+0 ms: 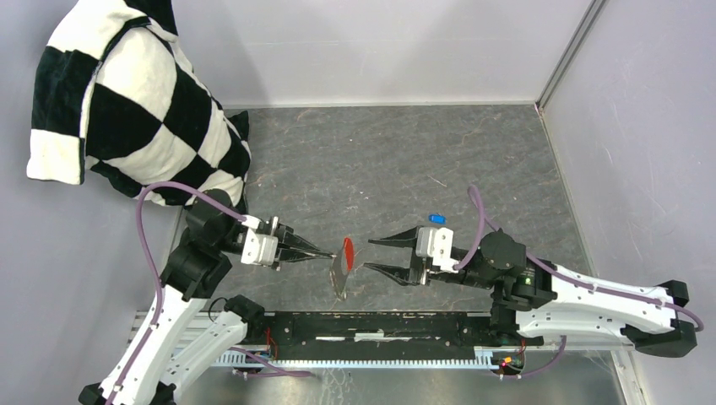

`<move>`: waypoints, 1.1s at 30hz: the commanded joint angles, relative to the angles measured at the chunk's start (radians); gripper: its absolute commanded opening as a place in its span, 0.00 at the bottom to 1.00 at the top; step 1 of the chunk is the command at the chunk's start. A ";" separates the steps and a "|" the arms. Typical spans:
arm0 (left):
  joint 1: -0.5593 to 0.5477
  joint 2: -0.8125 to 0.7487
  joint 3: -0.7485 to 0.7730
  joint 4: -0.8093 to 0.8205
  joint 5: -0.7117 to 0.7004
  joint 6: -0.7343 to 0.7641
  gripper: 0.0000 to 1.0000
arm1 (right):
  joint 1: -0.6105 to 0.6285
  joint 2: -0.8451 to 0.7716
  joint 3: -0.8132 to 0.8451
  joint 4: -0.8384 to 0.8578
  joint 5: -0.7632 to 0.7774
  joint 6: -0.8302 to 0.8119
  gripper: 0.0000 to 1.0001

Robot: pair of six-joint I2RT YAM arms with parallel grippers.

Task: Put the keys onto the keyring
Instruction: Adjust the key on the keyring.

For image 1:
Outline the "metal key holder red handle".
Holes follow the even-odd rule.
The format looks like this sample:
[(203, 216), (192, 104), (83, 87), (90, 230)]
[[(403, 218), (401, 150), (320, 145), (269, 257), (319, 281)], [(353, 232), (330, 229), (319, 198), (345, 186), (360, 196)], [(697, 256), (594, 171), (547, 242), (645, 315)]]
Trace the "metal key holder red handle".
[(346, 236), (340, 249), (333, 256), (328, 268), (328, 280), (334, 296), (339, 301), (347, 299), (347, 283), (350, 275), (358, 268), (356, 258), (361, 250)]

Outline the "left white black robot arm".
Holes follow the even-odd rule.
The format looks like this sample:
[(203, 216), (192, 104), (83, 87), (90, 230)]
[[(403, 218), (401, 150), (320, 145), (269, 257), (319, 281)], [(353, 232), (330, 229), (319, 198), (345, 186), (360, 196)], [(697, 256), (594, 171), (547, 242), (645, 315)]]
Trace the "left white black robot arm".
[[(187, 192), (195, 202), (179, 244), (164, 270), (158, 271), (144, 235), (143, 205), (151, 192), (162, 188)], [(140, 192), (135, 219), (155, 299), (112, 372), (81, 391), (82, 404), (174, 404), (180, 392), (224, 352), (241, 341), (251, 344), (263, 337), (262, 307), (236, 297), (199, 337), (179, 355), (173, 354), (182, 334), (231, 270), (229, 254), (239, 255), (243, 264), (274, 270), (285, 262), (336, 257), (276, 217), (261, 220), (239, 213), (229, 195), (219, 189), (201, 192), (176, 181), (154, 183)]]

